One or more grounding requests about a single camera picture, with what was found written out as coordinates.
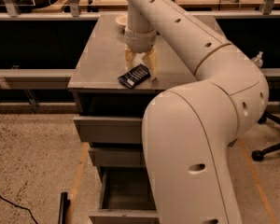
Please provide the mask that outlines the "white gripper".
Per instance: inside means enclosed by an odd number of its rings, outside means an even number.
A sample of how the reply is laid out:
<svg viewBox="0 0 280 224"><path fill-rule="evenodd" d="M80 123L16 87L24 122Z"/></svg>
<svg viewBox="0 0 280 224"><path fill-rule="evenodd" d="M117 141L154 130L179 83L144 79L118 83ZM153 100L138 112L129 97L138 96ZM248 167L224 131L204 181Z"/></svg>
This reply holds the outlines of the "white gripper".
<svg viewBox="0 0 280 224"><path fill-rule="evenodd" d="M142 57L144 65L148 68L151 79L155 79L159 74L158 54L153 49L156 43L157 32L152 29L149 32L139 33L129 27L125 28L125 62L128 69L133 68L133 59L136 53L146 53Z"/></svg>

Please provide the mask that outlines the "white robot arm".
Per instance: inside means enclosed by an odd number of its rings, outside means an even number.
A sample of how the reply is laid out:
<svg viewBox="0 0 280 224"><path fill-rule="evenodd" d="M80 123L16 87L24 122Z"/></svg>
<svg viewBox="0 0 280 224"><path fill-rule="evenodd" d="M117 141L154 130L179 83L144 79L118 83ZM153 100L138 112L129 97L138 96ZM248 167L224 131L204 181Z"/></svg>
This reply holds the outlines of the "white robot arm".
<svg viewBox="0 0 280 224"><path fill-rule="evenodd" d="M263 73L224 36L170 0L128 0L194 75L156 96L142 121L160 224L242 224L226 148L268 103Z"/></svg>

